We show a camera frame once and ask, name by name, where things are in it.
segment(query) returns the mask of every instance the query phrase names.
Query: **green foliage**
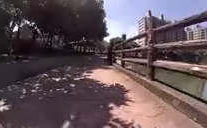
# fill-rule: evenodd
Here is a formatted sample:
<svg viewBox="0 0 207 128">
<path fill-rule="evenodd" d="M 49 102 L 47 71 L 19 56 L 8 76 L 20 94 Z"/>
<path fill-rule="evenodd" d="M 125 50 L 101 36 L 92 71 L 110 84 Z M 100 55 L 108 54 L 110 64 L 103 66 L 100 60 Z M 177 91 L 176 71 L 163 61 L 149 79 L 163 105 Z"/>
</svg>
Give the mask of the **green foliage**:
<svg viewBox="0 0 207 128">
<path fill-rule="evenodd" d="M 0 0 L 0 29 L 9 40 L 15 26 L 20 29 L 24 23 L 34 34 L 48 38 L 46 43 L 54 36 L 64 43 L 103 40 L 107 36 L 103 4 L 103 0 Z"/>
</svg>

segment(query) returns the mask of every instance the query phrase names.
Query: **sunlight patch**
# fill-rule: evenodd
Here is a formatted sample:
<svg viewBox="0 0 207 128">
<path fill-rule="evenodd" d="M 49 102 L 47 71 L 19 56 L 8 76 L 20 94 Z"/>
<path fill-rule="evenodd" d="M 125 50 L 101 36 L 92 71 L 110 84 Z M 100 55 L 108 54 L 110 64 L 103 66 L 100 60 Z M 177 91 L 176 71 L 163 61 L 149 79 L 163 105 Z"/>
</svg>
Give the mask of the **sunlight patch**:
<svg viewBox="0 0 207 128">
<path fill-rule="evenodd" d="M 76 84 L 70 84 L 70 87 L 74 88 L 76 87 Z"/>
<path fill-rule="evenodd" d="M 0 100 L 0 112 L 8 111 L 11 109 L 11 105 L 6 104 L 6 99 Z"/>
</svg>

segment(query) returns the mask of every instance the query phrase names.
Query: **water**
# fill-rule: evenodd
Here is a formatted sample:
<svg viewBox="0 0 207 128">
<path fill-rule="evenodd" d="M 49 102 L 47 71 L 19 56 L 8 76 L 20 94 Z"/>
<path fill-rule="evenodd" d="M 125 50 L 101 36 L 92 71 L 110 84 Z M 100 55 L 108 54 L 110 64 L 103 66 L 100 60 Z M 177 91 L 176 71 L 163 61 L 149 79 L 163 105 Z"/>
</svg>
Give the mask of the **water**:
<svg viewBox="0 0 207 128">
<path fill-rule="evenodd" d="M 146 66 L 126 62 L 126 68 L 146 75 Z M 207 80 L 165 69 L 156 69 L 155 78 L 174 88 L 207 101 Z"/>
</svg>

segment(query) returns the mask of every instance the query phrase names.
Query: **building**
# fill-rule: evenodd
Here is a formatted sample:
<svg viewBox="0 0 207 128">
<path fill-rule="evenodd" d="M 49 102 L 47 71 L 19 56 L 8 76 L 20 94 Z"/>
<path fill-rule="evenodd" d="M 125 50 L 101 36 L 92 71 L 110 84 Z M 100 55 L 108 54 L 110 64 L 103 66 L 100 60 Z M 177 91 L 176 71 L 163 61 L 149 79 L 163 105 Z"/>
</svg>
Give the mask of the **building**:
<svg viewBox="0 0 207 128">
<path fill-rule="evenodd" d="M 195 28 L 187 28 L 187 40 L 207 39 L 207 28 L 197 25 Z"/>
<path fill-rule="evenodd" d="M 148 11 L 146 16 L 144 16 L 142 19 L 138 21 L 139 34 L 144 33 L 149 29 L 148 21 L 150 16 L 152 16 L 151 11 Z M 152 20 L 153 20 L 153 28 L 157 28 L 171 23 L 171 21 L 166 21 L 163 15 L 161 15 L 160 18 L 152 16 Z M 183 41 L 183 40 L 186 40 L 186 33 L 184 27 L 172 29 L 156 35 L 156 43 L 167 43 L 167 42 L 175 42 L 175 41 Z M 139 45 L 145 46 L 147 40 L 146 38 L 142 38 L 138 42 Z"/>
</svg>

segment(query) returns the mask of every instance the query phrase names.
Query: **railing post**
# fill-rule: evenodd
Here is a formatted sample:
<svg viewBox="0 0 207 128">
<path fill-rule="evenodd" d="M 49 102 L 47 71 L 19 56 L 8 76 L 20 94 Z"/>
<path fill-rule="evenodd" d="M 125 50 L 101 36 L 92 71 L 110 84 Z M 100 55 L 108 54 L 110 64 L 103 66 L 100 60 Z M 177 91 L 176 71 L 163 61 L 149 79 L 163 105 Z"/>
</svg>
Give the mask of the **railing post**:
<svg viewBox="0 0 207 128">
<path fill-rule="evenodd" d="M 147 51 L 147 78 L 150 80 L 154 80 L 155 76 L 155 67 L 153 66 L 153 62 L 155 61 L 155 49 L 154 49 L 154 44 L 155 44 L 155 36 L 154 36 L 154 31 L 153 31 L 153 17 L 152 14 L 149 13 L 149 19 L 148 19 L 148 51 Z"/>
<path fill-rule="evenodd" d="M 108 46 L 107 60 L 109 65 L 113 64 L 113 42 Z"/>
<path fill-rule="evenodd" d="M 122 35 L 122 50 L 125 49 L 125 44 L 124 41 L 126 40 L 126 34 Z M 121 56 L 121 66 L 124 68 L 125 67 L 125 61 L 123 61 L 123 59 L 125 58 L 125 53 L 122 52 L 122 56 Z"/>
</svg>

